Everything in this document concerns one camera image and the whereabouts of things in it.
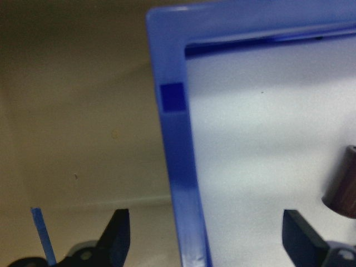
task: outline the white panel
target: white panel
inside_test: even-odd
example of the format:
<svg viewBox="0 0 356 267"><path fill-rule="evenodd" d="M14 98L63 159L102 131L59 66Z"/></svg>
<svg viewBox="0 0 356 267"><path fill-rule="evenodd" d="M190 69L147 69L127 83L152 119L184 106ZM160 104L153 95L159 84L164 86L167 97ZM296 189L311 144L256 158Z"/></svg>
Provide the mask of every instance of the white panel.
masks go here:
<svg viewBox="0 0 356 267"><path fill-rule="evenodd" d="M355 222L321 198L356 144L356 38L256 47L187 60L197 174L215 266L293 266L284 209L327 240Z"/></svg>

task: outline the blue plastic frame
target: blue plastic frame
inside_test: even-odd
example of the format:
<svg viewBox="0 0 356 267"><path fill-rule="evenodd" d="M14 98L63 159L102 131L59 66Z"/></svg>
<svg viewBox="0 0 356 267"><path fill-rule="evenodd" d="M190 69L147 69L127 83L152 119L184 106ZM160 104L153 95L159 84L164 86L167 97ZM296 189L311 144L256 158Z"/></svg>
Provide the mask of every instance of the blue plastic frame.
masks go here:
<svg viewBox="0 0 356 267"><path fill-rule="evenodd" d="M186 54L236 43L355 32L355 0L229 0L154 8L146 17L183 267L211 267L187 101Z"/></svg>

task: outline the beige wall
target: beige wall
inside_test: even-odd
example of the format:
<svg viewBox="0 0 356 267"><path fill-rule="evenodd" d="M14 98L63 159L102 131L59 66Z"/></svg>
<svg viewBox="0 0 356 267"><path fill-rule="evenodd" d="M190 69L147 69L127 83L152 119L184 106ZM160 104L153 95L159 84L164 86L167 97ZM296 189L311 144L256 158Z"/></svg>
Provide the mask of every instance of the beige wall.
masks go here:
<svg viewBox="0 0 356 267"><path fill-rule="evenodd" d="M174 2L1 1L0 265L40 206L58 259L130 207L126 266L179 266L144 21Z"/></svg>

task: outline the brown cylindrical object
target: brown cylindrical object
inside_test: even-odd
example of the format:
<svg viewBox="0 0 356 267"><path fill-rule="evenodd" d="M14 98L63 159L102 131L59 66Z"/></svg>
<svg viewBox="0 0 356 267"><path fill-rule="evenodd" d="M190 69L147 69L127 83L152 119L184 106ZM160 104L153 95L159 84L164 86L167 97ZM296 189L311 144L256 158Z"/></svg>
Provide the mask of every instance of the brown cylindrical object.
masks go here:
<svg viewBox="0 0 356 267"><path fill-rule="evenodd" d="M323 203L340 215L356 219L356 146L346 148Z"/></svg>

